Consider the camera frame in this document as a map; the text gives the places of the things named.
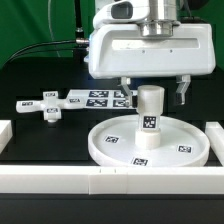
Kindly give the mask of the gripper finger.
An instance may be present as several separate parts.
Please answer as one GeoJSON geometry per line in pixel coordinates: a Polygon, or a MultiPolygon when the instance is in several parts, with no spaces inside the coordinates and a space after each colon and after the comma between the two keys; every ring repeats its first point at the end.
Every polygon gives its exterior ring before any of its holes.
{"type": "Polygon", "coordinates": [[[127,77],[122,77],[120,79],[120,85],[121,85],[122,93],[125,96],[125,105],[127,107],[130,107],[132,104],[132,92],[129,89],[130,83],[131,83],[131,80],[127,77]]]}
{"type": "Polygon", "coordinates": [[[185,104],[185,94],[187,89],[191,83],[191,76],[190,75],[182,75],[176,77],[176,83],[178,84],[176,90],[176,103],[178,105],[185,104]]]}

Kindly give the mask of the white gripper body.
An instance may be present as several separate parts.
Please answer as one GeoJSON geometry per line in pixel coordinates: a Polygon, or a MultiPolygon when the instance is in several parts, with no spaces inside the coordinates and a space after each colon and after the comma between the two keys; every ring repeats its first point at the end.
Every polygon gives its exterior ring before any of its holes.
{"type": "Polygon", "coordinates": [[[96,79],[210,74],[212,29],[181,24],[171,37],[143,37],[135,24],[105,25],[91,35],[88,68],[96,79]]]}

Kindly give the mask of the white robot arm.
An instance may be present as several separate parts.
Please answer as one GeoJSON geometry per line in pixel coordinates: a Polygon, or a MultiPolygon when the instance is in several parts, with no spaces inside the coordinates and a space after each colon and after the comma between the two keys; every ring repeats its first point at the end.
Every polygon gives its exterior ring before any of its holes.
{"type": "Polygon", "coordinates": [[[216,66],[212,28],[208,23],[178,18],[186,0],[117,0],[93,18],[89,37],[88,69],[96,79],[171,77],[179,84],[177,102],[193,76],[216,66]]]}

